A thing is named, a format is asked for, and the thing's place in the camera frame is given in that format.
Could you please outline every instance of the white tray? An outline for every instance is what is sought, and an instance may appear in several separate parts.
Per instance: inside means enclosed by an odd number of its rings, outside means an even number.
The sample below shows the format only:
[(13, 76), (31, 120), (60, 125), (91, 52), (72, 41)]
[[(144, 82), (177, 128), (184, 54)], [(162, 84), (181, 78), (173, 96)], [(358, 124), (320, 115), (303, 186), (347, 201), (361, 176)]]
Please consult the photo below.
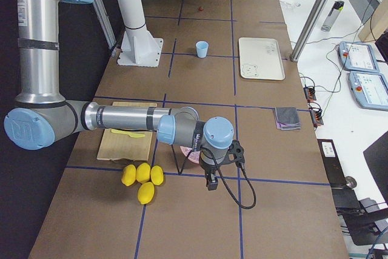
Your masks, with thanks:
[(239, 38), (240, 74), (246, 79), (283, 80), (283, 63), (278, 41)]

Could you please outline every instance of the yellow knife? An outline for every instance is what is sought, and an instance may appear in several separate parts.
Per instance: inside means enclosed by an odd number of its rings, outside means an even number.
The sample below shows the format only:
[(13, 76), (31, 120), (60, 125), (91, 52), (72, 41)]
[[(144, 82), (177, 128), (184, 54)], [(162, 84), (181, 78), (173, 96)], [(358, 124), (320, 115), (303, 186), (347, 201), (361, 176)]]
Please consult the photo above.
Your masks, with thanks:
[(127, 130), (116, 130), (116, 129), (111, 129), (110, 132), (111, 132), (111, 133), (120, 133), (120, 134), (122, 134), (122, 135), (128, 135), (128, 136), (130, 136), (131, 138), (143, 138), (143, 137), (146, 136), (146, 135), (143, 134), (143, 133), (135, 133), (135, 132), (127, 131)]

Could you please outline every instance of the brown table surface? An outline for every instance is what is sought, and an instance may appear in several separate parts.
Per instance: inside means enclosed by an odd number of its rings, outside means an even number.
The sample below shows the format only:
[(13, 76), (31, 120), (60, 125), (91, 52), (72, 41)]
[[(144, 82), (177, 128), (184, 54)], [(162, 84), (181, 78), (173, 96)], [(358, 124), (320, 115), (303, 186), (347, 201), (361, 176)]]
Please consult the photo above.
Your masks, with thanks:
[[(159, 66), (118, 66), (116, 53), (95, 101), (192, 106), (204, 121), (228, 118), (245, 148), (257, 205), (240, 209), (221, 181), (209, 192), (197, 164), (178, 176), (170, 147), (153, 137), (149, 163), (163, 167), (165, 183), (142, 206), (139, 184), (121, 183), (124, 165), (96, 160), (102, 130), (83, 132), (30, 258), (348, 258), (298, 69), (288, 60), (292, 49), (279, 1), (142, 1), (148, 30), (164, 38)], [(285, 80), (241, 78), (240, 37), (277, 39)], [(209, 43), (204, 59), (195, 56), (200, 40)], [(273, 108), (285, 106), (298, 109), (301, 130), (276, 129)], [(236, 167), (222, 171), (250, 204)]]

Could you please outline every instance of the white cup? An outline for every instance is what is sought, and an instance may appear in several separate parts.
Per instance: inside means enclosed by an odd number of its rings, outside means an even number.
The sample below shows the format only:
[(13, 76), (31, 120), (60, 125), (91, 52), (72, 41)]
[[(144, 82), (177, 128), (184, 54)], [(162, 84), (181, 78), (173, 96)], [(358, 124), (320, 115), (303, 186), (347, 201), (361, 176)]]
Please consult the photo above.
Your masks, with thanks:
[(205, 41), (199, 41), (195, 44), (196, 47), (196, 55), (199, 58), (205, 58), (207, 54), (207, 49), (209, 48), (209, 44)]

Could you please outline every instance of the folded cloth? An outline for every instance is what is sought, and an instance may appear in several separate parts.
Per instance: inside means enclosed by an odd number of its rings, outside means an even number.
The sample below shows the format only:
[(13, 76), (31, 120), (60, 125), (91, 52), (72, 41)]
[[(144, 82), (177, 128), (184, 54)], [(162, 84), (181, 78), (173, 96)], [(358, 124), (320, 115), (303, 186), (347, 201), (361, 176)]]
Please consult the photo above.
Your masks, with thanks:
[(295, 107), (275, 108), (276, 128), (281, 130), (296, 130), (301, 128), (301, 121)]

